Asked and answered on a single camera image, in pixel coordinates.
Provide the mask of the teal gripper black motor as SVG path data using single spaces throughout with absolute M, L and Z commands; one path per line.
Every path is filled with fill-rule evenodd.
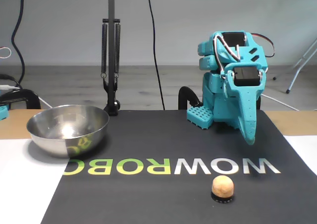
M 239 129 L 248 145 L 255 142 L 257 102 L 265 89 L 267 66 L 257 62 L 236 62 L 224 69 L 224 93 L 227 95 L 226 123 Z

